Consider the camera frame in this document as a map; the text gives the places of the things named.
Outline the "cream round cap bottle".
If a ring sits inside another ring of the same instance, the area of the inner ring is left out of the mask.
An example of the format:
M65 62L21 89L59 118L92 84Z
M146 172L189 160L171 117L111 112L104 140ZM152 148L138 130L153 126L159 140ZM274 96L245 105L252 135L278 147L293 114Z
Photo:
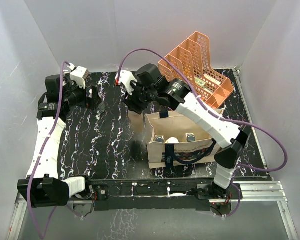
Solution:
M166 144L177 144L179 140L176 137L170 137L165 141Z

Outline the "beige pump bottle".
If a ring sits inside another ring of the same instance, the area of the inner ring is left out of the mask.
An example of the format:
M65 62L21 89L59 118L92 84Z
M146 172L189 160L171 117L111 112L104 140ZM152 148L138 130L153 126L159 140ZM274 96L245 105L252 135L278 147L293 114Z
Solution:
M135 134L142 134L143 133L143 128L144 128L144 117L143 114L138 114L134 111L128 111L128 119L129 119L129 124L132 129L132 131Z

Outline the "small clear square bottle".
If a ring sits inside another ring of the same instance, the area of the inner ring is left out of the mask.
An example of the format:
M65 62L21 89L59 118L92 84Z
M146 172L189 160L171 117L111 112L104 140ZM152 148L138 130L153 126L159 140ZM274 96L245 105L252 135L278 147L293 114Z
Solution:
M155 136L155 142L165 143L165 137L163 135L156 135Z

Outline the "peach plastic file organizer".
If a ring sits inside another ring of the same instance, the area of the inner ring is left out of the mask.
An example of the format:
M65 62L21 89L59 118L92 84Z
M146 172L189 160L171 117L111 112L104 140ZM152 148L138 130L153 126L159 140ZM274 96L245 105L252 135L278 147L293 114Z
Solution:
M211 108L219 109L234 91L231 80L211 66L210 39L196 31L165 56Z

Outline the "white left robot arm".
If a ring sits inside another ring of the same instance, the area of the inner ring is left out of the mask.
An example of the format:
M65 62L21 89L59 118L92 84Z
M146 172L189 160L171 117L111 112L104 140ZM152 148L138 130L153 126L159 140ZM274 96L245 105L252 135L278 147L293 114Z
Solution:
M63 86L60 76L45 79L46 92L38 101L37 140L31 166L25 179L17 182L17 190L30 202L32 208L65 206L78 195L87 200L93 195L93 187L87 176L77 175L60 180L58 155L67 116L74 107L100 111L102 99L95 85L87 86L89 72L66 73Z

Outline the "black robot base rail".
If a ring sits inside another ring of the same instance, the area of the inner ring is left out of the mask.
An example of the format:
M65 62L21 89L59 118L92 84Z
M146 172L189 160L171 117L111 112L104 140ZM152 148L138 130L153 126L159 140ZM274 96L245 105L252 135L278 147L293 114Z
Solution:
M242 199L240 185L226 190L210 178L156 178L91 180L87 193L73 196L74 204L91 204L94 211L190 209L209 211L210 205L228 205Z

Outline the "large clear square bottle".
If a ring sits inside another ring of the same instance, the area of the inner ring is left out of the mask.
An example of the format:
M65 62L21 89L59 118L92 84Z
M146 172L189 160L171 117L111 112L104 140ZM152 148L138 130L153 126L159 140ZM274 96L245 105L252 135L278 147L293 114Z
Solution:
M196 136L193 133L186 133L184 135L184 142L192 143L196 141Z

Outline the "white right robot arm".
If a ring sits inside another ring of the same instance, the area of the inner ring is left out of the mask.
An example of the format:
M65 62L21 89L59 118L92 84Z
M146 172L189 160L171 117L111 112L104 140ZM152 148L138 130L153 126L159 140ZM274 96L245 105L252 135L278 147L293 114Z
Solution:
M154 64L143 66L136 75L119 70L116 83L125 87L122 101L129 112L141 115L150 102L157 102L206 131L221 148L214 158L217 171L213 194L220 199L230 194L238 158L250 137L248 132L206 105L185 76L168 81Z

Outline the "cream canvas tote bag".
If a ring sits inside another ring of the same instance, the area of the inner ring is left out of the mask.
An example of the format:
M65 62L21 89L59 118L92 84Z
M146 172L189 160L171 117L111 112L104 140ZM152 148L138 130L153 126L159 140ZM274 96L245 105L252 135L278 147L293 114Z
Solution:
M185 134L193 133L195 142L184 142ZM197 161L198 164L214 162L214 155L221 150L213 138L195 124L192 120L175 111L157 112L145 115L145 142L150 169L180 166L181 163L168 155L168 144L155 142L155 136L163 135L167 139L177 138L179 143L172 144L175 156L190 164L202 154L206 154Z

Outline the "aluminium table frame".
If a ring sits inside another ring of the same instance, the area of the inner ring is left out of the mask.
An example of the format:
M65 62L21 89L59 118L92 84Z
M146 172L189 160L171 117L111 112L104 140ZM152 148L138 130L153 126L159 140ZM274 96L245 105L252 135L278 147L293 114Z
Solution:
M115 72L91 73L86 85L98 87L105 103L99 114L76 106L61 135L57 172L61 181L84 175L92 180L205 178L213 181L215 162L149 168L146 128L134 133L125 91L116 86ZM33 208L22 195L18 204L25 219L18 235L23 240L292 240L287 198L282 183L270 179L266 168L251 171L244 164L262 165L254 137L239 158L237 177L242 199L213 203L209 211L195 209L117 209L95 211L91 204Z

